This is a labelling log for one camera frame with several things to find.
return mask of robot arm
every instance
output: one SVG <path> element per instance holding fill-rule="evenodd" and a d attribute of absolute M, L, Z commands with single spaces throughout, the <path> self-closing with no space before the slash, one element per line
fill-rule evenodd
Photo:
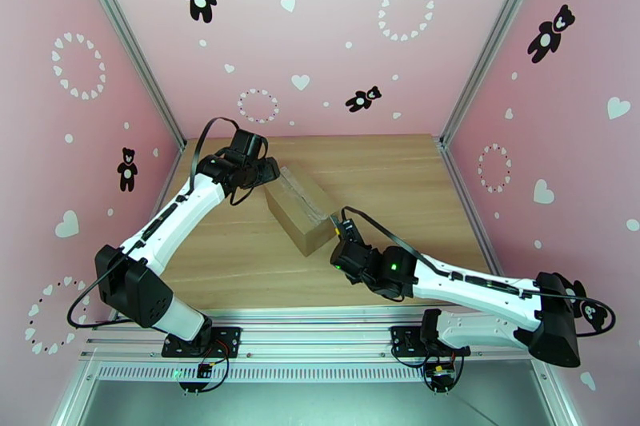
<path fill-rule="evenodd" d="M 95 257 L 102 301 L 143 328 L 167 332 L 166 344 L 202 354 L 210 346 L 211 321 L 174 296 L 160 279 L 178 246 L 216 205 L 231 195 L 237 205 L 256 186 L 279 177 L 278 163 L 266 157 L 264 137 L 239 129 L 229 147 L 205 156 L 200 149 L 211 124 L 202 133 L 194 151 L 191 175 L 185 185 L 155 217 L 119 248 L 105 245 Z M 258 157 L 265 147 L 265 155 Z M 249 192 L 234 202 L 237 189 Z"/>
<path fill-rule="evenodd" d="M 355 223 L 346 219 L 345 209 L 365 218 L 398 246 L 380 253 L 366 245 Z M 362 282 L 392 301 L 430 298 L 483 312 L 453 314 L 427 309 L 420 330 L 427 356 L 468 356 L 469 345 L 483 344 L 526 349 L 539 360 L 562 367 L 580 365 L 574 323 L 578 302 L 606 305 L 586 298 L 586 294 L 568 296 L 563 284 L 566 280 L 559 274 L 513 279 L 459 268 L 419 253 L 365 213 L 351 207 L 344 210 L 342 221 L 332 217 L 339 243 L 330 263 L 342 270 L 352 285 Z M 613 311 L 606 309 L 612 321 L 600 332 L 614 324 Z"/>

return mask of pink wallpaper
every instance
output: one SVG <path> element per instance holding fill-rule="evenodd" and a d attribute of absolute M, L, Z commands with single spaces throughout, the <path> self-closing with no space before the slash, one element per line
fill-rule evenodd
<path fill-rule="evenodd" d="M 197 137 L 212 112 L 266 136 L 438 134 L 503 0 L 193 0 L 197 21 L 191 0 L 119 2 Z"/>
<path fill-rule="evenodd" d="M 0 0 L 0 12 L 0 424 L 43 426 L 86 338 L 66 310 L 95 253 L 146 222 L 177 146 L 98 0 Z M 88 297 L 75 319 L 104 319 Z"/>
<path fill-rule="evenodd" d="M 564 4 L 574 23 L 542 33 L 538 48 L 562 42 L 533 63 Z M 638 422 L 639 26 L 638 0 L 525 0 L 453 144 L 505 272 L 558 271 L 617 312 L 563 373 L 594 426 Z"/>

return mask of black cable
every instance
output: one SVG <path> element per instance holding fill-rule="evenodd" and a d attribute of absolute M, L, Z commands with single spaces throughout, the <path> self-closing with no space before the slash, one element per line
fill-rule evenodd
<path fill-rule="evenodd" d="M 202 391 L 199 391 L 199 394 L 203 394 L 204 392 L 211 392 L 214 391 L 215 389 L 217 389 L 218 387 L 220 387 L 221 385 L 224 384 L 226 378 L 229 376 L 229 354 L 225 351 L 223 351 L 223 353 L 225 354 L 225 358 L 224 361 L 226 361 L 226 370 L 225 370 L 225 375 L 222 376 L 222 379 L 220 380 L 220 382 L 218 382 L 216 385 L 209 387 L 209 388 L 204 388 Z"/>
<path fill-rule="evenodd" d="M 407 244 L 403 239 L 393 234 L 391 231 L 385 229 L 382 225 L 377 223 L 373 218 L 369 217 L 363 211 L 355 209 L 353 207 L 349 207 L 349 206 L 342 207 L 343 220 L 346 220 L 345 210 L 349 210 L 350 212 L 355 213 L 356 215 L 359 215 L 360 217 L 364 218 L 370 225 L 375 227 L 377 231 L 383 233 L 385 236 L 390 238 L 393 242 L 395 242 L 400 247 L 405 249 L 413 257 L 415 257 L 419 261 L 426 264 L 429 267 L 429 269 L 431 269 L 434 273 L 438 274 L 439 276 L 444 276 L 444 277 L 449 276 L 449 273 L 447 271 L 441 271 L 440 269 L 436 268 L 435 265 L 431 261 L 429 261 L 426 257 L 424 257 L 420 252 L 418 252 L 416 249 L 414 249 L 409 244 Z"/>
<path fill-rule="evenodd" d="M 195 145 L 194 156 L 193 158 L 191 158 L 191 172 L 189 173 L 189 191 L 186 193 L 187 195 L 191 195 L 192 192 L 194 191 L 195 172 L 196 172 L 196 169 L 198 168 L 198 163 L 199 163 L 198 160 L 200 159 L 200 149 L 202 149 L 202 145 L 205 142 L 206 135 L 209 133 L 209 129 L 211 129 L 211 126 L 217 120 L 230 122 L 231 124 L 234 125 L 235 130 L 240 129 L 240 126 L 236 121 L 234 121 L 233 119 L 228 119 L 226 117 L 214 117 L 213 119 L 211 119 L 209 122 L 206 123 L 205 128 L 202 130 L 202 134 L 200 134 L 200 138 L 198 139 L 198 144 Z"/>
<path fill-rule="evenodd" d="M 586 336 L 602 335 L 604 333 L 609 332 L 615 326 L 616 316 L 615 316 L 614 310 L 611 309 L 611 307 L 609 305 L 607 305 L 605 303 L 602 303 L 602 301 L 598 301 L 598 300 L 595 300 L 594 298 L 589 298 L 589 297 L 584 297 L 584 296 L 570 296 L 570 295 L 560 295 L 560 294 L 551 294 L 551 293 L 540 293 L 539 291 L 534 291 L 534 290 L 530 290 L 530 289 L 524 290 L 522 292 L 522 295 L 524 296 L 527 293 L 534 294 L 536 296 L 541 296 L 541 297 L 562 298 L 563 300 L 588 301 L 590 303 L 594 303 L 595 305 L 602 306 L 607 312 L 609 312 L 609 314 L 611 316 L 610 323 L 605 328 L 603 328 L 602 330 L 596 330 L 595 332 L 578 333 L 578 334 L 576 334 L 577 338 L 584 338 Z"/>

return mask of white heart decal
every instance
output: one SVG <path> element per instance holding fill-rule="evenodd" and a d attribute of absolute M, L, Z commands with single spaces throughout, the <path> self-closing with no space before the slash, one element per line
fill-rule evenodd
<path fill-rule="evenodd" d="M 293 13 L 295 9 L 295 0 L 280 0 L 280 6 L 290 13 Z"/>
<path fill-rule="evenodd" d="M 583 372 L 580 374 L 580 381 L 592 391 L 595 391 L 595 382 L 594 378 L 591 376 L 589 372 Z"/>
<path fill-rule="evenodd" d="M 621 101 L 617 97 L 612 97 L 606 104 L 606 110 L 609 113 L 609 119 L 613 120 L 629 112 L 631 104 L 629 101 Z"/>
<path fill-rule="evenodd" d="M 60 238 L 71 237 L 80 232 L 78 216 L 73 210 L 67 210 L 62 215 L 62 222 L 55 226 L 55 234 Z"/>
<path fill-rule="evenodd" d="M 294 75 L 291 77 L 291 83 L 294 84 L 298 90 L 304 90 L 310 81 L 309 75 Z"/>
<path fill-rule="evenodd" d="M 554 200 L 555 194 L 548 188 L 546 181 L 542 179 L 536 181 L 534 188 L 534 201 L 536 203 L 548 205 L 549 203 L 553 203 Z"/>

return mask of black mounting bracket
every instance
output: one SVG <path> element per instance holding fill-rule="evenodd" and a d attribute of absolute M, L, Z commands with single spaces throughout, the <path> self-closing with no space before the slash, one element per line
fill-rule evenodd
<path fill-rule="evenodd" d="M 212 326 L 207 329 L 206 340 L 197 344 L 185 342 L 175 335 L 167 335 L 162 346 L 162 356 L 165 358 L 204 357 L 224 358 L 225 354 L 234 359 L 238 357 L 242 328 Z"/>
<path fill-rule="evenodd" d="M 426 356 L 425 345 L 420 341 L 420 326 L 392 326 L 390 332 L 397 358 Z"/>

